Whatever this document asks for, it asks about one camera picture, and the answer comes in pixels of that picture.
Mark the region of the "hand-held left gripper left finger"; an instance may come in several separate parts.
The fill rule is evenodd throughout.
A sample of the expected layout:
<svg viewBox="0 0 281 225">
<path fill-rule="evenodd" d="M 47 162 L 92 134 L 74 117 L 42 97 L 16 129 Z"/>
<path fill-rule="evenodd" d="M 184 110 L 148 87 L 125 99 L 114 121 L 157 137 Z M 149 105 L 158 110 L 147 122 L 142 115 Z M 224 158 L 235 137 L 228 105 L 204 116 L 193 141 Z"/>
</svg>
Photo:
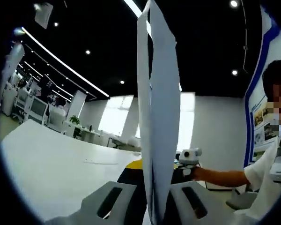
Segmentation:
<svg viewBox="0 0 281 225">
<path fill-rule="evenodd" d="M 109 181 L 85 197 L 79 210 L 45 225 L 141 225 L 147 200 L 142 160 L 130 162 L 116 182 Z"/>
</svg>

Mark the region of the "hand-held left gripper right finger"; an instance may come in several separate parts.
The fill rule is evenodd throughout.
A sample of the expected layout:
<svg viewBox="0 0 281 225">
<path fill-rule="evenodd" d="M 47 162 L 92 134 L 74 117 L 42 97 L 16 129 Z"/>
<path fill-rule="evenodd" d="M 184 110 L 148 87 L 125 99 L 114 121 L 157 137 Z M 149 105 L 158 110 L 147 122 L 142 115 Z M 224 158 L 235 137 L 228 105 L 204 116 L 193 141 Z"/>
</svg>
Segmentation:
<svg viewBox="0 0 281 225">
<path fill-rule="evenodd" d="M 196 181 L 184 177 L 189 168 L 175 168 L 164 225 L 256 225 L 258 220 L 247 215 L 237 215 L 223 207 L 219 199 Z"/>
</svg>

